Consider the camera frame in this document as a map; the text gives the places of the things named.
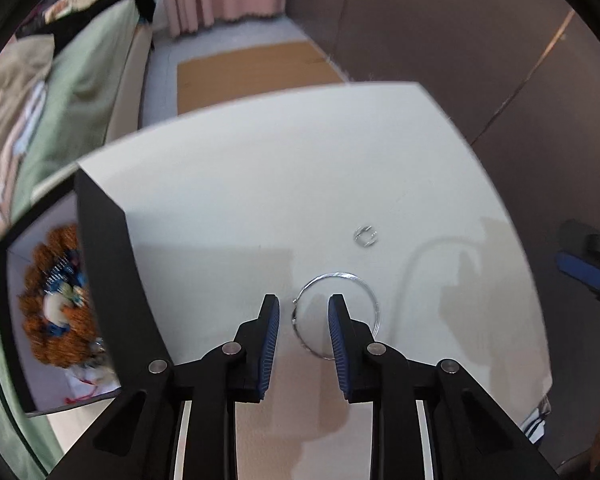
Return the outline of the green bed mattress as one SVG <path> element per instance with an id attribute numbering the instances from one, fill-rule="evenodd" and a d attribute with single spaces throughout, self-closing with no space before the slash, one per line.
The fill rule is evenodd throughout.
<path id="1" fill-rule="evenodd" d="M 46 100 L 18 169 L 10 223 L 31 208 L 35 190 L 81 157 L 137 128 L 151 44 L 134 0 L 98 14 L 70 41 L 57 41 Z M 20 408 L 0 335 L 0 466 L 17 479 L 42 479 L 62 455 L 52 426 Z"/>

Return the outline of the white organza pouch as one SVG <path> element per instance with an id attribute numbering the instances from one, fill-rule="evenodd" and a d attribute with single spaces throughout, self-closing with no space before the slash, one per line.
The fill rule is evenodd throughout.
<path id="1" fill-rule="evenodd" d="M 65 369 L 69 393 L 65 404 L 99 399 L 120 388 L 116 373 L 107 365 L 72 366 Z"/>

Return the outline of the flat cardboard sheet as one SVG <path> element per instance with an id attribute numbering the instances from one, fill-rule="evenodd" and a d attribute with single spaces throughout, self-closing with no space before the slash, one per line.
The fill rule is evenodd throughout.
<path id="1" fill-rule="evenodd" d="M 178 114 L 258 94 L 343 78 L 309 41 L 230 51 L 178 64 Z"/>

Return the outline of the black jewelry box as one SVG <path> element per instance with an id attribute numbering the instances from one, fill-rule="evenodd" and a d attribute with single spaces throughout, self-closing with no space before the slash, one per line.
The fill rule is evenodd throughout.
<path id="1" fill-rule="evenodd" d="M 108 398 L 170 363 L 140 280 L 125 213 L 84 171 L 40 198 L 0 240 L 0 333 L 22 410 Z M 65 369 L 107 365 L 120 388 L 65 404 Z"/>

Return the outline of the beige blanket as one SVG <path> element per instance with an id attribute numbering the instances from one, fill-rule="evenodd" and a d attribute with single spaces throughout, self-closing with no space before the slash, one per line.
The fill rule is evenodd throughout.
<path id="1" fill-rule="evenodd" d="M 12 214 L 20 162 L 46 100 L 55 40 L 36 35 L 16 40 L 0 54 L 0 238 Z"/>

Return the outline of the black garment on bed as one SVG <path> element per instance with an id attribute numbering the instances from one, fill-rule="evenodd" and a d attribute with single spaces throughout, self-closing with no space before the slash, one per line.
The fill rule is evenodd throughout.
<path id="1" fill-rule="evenodd" d="M 70 12 L 69 14 L 58 18 L 48 24 L 41 21 L 30 21 L 28 24 L 21 25 L 15 32 L 17 39 L 33 35 L 54 35 L 59 38 L 57 41 L 70 41 L 84 27 L 91 23 L 98 14 L 101 14 L 110 6 L 122 0 L 96 0 L 93 4 L 83 10 Z M 154 19 L 156 10 L 156 0 L 134 0 L 140 17 L 151 23 Z"/>

